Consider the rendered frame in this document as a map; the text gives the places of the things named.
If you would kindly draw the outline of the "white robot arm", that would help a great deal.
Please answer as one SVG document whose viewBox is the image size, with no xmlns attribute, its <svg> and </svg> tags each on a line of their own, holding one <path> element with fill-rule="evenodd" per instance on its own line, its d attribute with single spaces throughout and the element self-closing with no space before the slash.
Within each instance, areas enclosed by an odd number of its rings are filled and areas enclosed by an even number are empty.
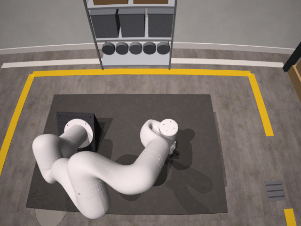
<svg viewBox="0 0 301 226">
<path fill-rule="evenodd" d="M 170 147 L 176 143 L 177 132 L 178 124 L 172 119 L 146 121 L 140 132 L 145 149 L 131 165 L 116 163 L 92 151 L 74 154 L 93 140 L 91 126 L 82 119 L 69 121 L 61 136 L 36 137 L 32 149 L 43 178 L 50 184 L 59 182 L 85 217 L 98 219 L 111 207 L 106 183 L 127 195 L 152 188 Z"/>
</svg>

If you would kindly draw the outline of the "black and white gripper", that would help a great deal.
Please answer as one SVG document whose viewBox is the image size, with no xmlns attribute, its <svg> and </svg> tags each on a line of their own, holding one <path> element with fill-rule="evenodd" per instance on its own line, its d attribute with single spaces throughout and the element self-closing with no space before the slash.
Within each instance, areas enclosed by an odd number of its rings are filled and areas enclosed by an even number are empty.
<svg viewBox="0 0 301 226">
<path fill-rule="evenodd" d="M 176 148 L 176 144 L 174 143 L 174 145 L 171 146 L 171 148 L 170 148 L 170 152 L 169 152 L 170 158 L 180 154 L 178 151 L 175 150 L 175 148 Z"/>
</svg>

